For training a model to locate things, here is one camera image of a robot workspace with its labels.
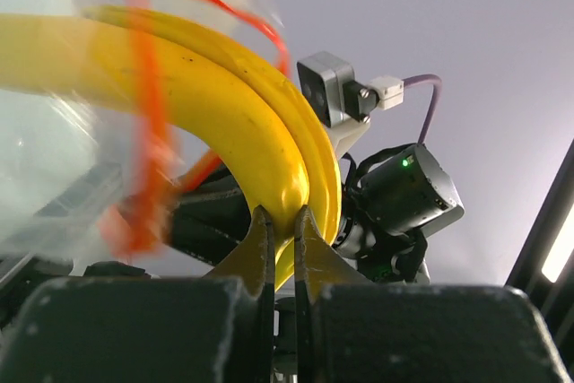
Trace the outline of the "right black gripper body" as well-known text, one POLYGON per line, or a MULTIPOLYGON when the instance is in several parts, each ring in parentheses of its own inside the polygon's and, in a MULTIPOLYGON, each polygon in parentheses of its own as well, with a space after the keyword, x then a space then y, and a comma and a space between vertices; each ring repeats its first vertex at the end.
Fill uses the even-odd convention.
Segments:
POLYGON ((216 266, 245 238, 251 212, 229 169, 220 167, 183 193, 172 216, 169 245, 216 266))

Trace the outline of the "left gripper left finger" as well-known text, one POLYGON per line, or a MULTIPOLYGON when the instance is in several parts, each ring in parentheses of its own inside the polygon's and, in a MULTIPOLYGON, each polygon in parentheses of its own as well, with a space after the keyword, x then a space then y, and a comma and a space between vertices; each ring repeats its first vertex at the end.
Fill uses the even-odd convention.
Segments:
POLYGON ((274 228, 201 278, 59 277, 24 302, 1 351, 4 382, 267 382, 274 345, 274 228))

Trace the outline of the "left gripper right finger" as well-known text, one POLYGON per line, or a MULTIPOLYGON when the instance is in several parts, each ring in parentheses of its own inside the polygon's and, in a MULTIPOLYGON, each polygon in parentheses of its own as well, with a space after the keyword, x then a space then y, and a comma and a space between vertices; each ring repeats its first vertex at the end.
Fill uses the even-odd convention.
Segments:
POLYGON ((302 382, 566 382, 539 311, 497 286, 373 283, 323 240, 310 208, 294 237, 302 382))

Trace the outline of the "yellow fake banana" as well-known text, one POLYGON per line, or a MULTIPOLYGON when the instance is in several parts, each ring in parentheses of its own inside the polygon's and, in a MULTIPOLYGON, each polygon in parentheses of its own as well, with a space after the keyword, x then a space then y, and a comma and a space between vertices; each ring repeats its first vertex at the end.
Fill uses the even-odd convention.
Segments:
POLYGON ((132 111, 138 77, 128 39, 134 21, 151 34, 169 121, 220 156, 249 207, 271 214, 274 284, 282 287, 294 273, 294 220, 303 205, 323 238, 335 239, 341 180, 315 112, 262 57, 216 30, 151 10, 101 5, 78 16, 3 13, 1 85, 132 111))

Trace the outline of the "clear zip top bag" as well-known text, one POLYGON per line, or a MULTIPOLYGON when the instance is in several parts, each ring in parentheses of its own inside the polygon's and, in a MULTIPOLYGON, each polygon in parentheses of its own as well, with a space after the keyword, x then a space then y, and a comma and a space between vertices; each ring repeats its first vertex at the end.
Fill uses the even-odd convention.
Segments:
MULTIPOLYGON (((146 0, 55 0, 43 14, 78 16, 146 0)), ((175 204, 179 163, 144 22, 130 27, 136 106, 108 109, 78 95, 46 96, 1 85, 1 253, 76 261, 161 248, 175 204)))

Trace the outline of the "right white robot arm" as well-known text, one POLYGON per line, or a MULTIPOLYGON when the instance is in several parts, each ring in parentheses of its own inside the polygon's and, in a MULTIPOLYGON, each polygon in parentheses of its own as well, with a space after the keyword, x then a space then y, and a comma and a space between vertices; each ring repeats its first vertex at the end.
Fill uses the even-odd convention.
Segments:
MULTIPOLYGON (((465 213, 451 177, 424 144, 403 144, 361 163, 350 154, 334 250, 375 283, 430 281, 431 235, 465 213)), ((211 266, 245 237, 250 213, 243 192, 221 166, 179 199, 170 245, 211 266)))

